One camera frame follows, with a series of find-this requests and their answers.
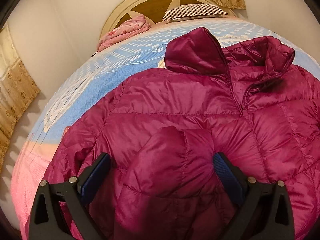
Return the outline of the magenta puffer jacket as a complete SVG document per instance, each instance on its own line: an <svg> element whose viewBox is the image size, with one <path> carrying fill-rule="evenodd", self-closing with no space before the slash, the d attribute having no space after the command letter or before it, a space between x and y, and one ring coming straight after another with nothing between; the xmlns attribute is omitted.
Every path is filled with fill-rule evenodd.
<svg viewBox="0 0 320 240"><path fill-rule="evenodd" d="M319 217L319 80L265 36L222 48L200 27L168 43L66 132L44 178L110 173L89 213L110 239L217 239L235 213L213 166L222 152L261 183L282 180L295 239Z"/></svg>

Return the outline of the cream floral side curtain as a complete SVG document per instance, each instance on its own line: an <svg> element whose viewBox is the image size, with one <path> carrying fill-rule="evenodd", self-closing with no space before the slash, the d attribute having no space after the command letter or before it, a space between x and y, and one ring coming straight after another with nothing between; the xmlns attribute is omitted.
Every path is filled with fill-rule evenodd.
<svg viewBox="0 0 320 240"><path fill-rule="evenodd" d="M1 30L0 86L1 165L3 165L16 124L40 92L16 51L8 26Z"/></svg>

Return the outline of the pink and blue bedspread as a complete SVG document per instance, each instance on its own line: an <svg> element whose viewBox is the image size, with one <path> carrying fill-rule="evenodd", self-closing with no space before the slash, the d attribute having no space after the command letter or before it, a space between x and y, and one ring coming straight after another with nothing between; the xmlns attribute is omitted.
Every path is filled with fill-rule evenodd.
<svg viewBox="0 0 320 240"><path fill-rule="evenodd" d="M164 68L168 43L200 27L208 29L222 48L254 38L274 37L294 50L294 65L304 68L319 80L319 64L301 49L269 30L241 20L195 20L168 24L95 54L55 92L16 161L11 196L23 239L29 239L30 215L37 188L45 180L44 174L70 127L129 77L151 68ZM61 202L60 206L74 239L83 239L67 205ZM305 237L319 239L319 217Z"/></svg>

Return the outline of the striped pillow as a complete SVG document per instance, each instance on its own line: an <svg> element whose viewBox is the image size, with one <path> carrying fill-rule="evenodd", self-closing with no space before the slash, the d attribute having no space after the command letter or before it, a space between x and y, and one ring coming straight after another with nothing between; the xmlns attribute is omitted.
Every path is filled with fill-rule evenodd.
<svg viewBox="0 0 320 240"><path fill-rule="evenodd" d="M222 15L228 14L220 7L210 3L186 4L167 10L164 14L163 21L202 16L219 17Z"/></svg>

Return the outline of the folded pink blanket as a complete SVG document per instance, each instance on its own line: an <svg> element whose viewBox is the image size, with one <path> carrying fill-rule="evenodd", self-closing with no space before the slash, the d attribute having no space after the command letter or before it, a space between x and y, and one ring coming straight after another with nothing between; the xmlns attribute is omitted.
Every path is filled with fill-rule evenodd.
<svg viewBox="0 0 320 240"><path fill-rule="evenodd" d="M138 15L134 18L125 21L119 27L109 31L103 35L97 45L97 52L101 52L104 49L127 40L135 35L144 33L151 28L151 25L146 20L144 15Z"/></svg>

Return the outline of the cream arched wooden headboard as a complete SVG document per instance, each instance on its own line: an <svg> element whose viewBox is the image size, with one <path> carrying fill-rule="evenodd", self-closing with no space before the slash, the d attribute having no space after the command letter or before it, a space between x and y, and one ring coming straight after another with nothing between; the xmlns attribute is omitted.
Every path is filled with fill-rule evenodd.
<svg viewBox="0 0 320 240"><path fill-rule="evenodd" d="M100 37L137 15L144 15L150 25L155 25L162 22L167 10L180 5L195 3L212 3L216 5L212 0L123 0L106 20Z"/></svg>

